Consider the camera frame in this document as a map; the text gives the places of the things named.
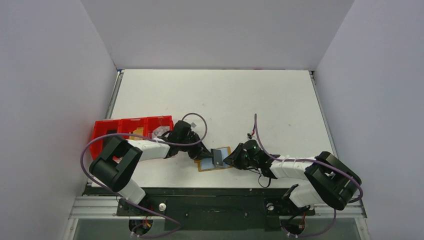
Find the yellow leather card holder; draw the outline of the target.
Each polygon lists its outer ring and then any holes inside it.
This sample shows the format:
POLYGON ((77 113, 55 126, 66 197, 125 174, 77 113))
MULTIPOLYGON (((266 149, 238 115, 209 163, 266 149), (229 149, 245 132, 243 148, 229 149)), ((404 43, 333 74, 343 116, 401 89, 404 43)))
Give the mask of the yellow leather card holder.
POLYGON ((194 160, 194 163, 197 165, 197 170, 199 172, 223 170, 223 169, 229 169, 232 167, 223 161, 224 158, 228 157, 231 153, 231 148, 229 146, 212 148, 211 152, 217 153, 218 158, 214 159, 214 157, 209 157, 209 158, 194 160))

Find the dark grey credit card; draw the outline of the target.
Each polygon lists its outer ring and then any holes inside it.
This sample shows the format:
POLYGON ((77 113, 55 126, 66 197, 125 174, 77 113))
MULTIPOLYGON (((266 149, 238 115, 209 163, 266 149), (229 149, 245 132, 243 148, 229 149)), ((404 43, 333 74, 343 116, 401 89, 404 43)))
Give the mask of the dark grey credit card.
POLYGON ((213 154, 212 157, 212 164, 215 168, 221 168, 224 166, 223 162, 223 152, 220 148, 212 148, 211 153, 213 154))

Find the gold black card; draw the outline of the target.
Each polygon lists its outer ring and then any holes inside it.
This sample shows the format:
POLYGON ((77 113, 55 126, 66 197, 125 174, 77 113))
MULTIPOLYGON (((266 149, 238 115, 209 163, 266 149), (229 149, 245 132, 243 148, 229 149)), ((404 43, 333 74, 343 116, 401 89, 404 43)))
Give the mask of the gold black card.
MULTIPOLYGON (((133 130, 130 133, 133 134, 133 135, 140 135, 140 136, 142 136, 143 133, 144 133, 144 128, 143 127, 137 127, 135 130, 133 130)), ((142 140, 142 138, 136 137, 136 136, 129 136, 128 139, 129 140, 142 140)))

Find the silver card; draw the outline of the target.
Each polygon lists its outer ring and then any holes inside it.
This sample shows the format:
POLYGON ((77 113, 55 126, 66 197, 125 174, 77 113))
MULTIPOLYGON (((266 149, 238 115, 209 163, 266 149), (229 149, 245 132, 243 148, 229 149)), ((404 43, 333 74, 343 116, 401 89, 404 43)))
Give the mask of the silver card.
POLYGON ((169 125, 160 125, 152 131, 151 137, 153 139, 159 137, 166 137, 170 132, 171 128, 169 125))

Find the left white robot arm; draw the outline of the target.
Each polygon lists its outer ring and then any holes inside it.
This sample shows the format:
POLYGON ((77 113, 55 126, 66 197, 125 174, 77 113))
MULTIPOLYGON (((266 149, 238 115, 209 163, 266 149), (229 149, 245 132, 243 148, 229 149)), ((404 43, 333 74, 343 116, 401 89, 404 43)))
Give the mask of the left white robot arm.
POLYGON ((212 153, 202 143, 192 125, 179 120, 166 133, 152 140, 131 140, 112 134, 102 152, 90 164, 89 173, 119 196, 130 201, 136 215, 149 209, 146 192, 132 179, 140 161, 167 159, 186 152, 192 160, 211 158, 212 153))

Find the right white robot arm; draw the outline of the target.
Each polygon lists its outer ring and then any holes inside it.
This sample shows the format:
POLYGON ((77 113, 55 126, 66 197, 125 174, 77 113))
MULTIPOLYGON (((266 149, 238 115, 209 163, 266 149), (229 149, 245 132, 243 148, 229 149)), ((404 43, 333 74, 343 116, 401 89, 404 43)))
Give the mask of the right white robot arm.
POLYGON ((282 207, 289 214, 315 204, 327 204, 342 211, 354 201, 354 194, 361 191, 361 179, 328 151, 315 157, 281 159, 250 139, 240 143, 223 162, 239 170, 257 170, 266 178, 303 181, 282 199, 282 207))

